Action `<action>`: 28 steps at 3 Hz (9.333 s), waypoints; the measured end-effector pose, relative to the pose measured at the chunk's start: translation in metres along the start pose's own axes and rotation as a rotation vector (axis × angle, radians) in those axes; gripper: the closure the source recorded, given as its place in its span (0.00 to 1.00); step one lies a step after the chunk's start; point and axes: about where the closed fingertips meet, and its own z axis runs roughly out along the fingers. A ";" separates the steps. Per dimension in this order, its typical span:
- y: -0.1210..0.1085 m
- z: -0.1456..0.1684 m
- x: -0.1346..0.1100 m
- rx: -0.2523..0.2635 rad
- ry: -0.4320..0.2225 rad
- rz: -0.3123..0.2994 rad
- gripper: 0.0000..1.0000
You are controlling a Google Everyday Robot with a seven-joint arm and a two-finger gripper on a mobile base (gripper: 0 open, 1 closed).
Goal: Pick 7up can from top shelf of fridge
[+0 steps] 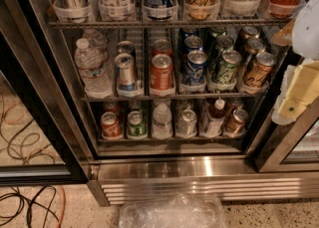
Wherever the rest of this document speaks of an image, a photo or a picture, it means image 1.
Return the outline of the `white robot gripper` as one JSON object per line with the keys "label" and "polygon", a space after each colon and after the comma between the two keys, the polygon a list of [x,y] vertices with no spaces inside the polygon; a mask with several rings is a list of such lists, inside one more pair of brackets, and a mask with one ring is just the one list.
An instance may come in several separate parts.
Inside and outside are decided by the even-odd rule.
{"label": "white robot gripper", "polygon": [[295,122],[319,97],[319,0],[309,0],[270,42],[277,46],[291,46],[307,59],[299,66],[289,65],[284,73],[280,95],[271,115],[273,122],[287,125]]}

